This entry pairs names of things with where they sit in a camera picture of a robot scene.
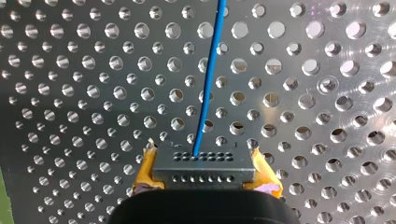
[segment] yellow clip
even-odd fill
[[[279,186],[280,190],[273,190],[272,195],[276,198],[280,198],[283,192],[283,185],[279,179],[277,179],[276,174],[271,166],[268,165],[258,147],[254,149],[251,158],[254,168],[256,169],[254,182],[244,184],[244,189],[255,189],[264,184],[275,184]]]
[[[143,151],[143,163],[140,167],[139,173],[137,174],[136,180],[134,181],[133,188],[135,188],[138,184],[146,184],[153,188],[165,189],[163,182],[156,182],[152,179],[152,167],[154,165],[155,157],[157,156],[157,148],[144,148]]]

